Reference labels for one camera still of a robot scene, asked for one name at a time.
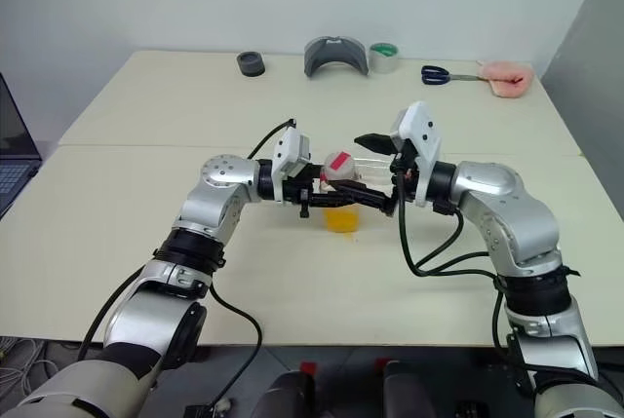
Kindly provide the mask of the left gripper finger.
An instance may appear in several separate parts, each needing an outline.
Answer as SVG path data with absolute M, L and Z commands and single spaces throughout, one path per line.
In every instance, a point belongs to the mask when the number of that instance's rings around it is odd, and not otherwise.
M 311 195 L 312 208 L 341 208 L 359 203 L 360 200 L 356 196 L 348 193 L 329 192 Z

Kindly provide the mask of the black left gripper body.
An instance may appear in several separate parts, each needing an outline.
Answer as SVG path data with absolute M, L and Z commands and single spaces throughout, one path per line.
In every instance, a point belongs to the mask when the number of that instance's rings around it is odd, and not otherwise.
M 314 192 L 314 180 L 321 175 L 320 165 L 308 164 L 294 177 L 283 182 L 283 197 L 288 203 L 299 206 L 299 217 L 308 218 L 310 208 L 320 208 L 323 198 Z

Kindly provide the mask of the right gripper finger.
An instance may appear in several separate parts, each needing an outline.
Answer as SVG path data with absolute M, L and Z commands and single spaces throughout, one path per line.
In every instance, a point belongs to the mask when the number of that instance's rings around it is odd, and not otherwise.
M 391 154 L 391 137 L 386 134 L 366 133 L 355 137 L 354 142 L 375 154 Z
M 396 198 L 387 196 L 381 191 L 369 188 L 361 182 L 335 182 L 335 192 L 349 204 L 359 204 L 365 207 L 378 209 L 386 216 L 393 216 L 396 208 Z

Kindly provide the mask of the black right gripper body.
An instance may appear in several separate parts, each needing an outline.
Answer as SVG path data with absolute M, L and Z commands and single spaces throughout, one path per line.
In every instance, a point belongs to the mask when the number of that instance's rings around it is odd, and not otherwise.
M 397 146 L 390 137 L 387 138 L 387 148 L 389 154 L 394 156 L 389 167 L 392 192 L 387 204 L 387 215 L 393 216 L 400 201 L 399 183 L 403 184 L 405 201 L 412 202 L 415 198 L 418 179 L 418 169 L 415 164 L 417 151 L 409 140 Z

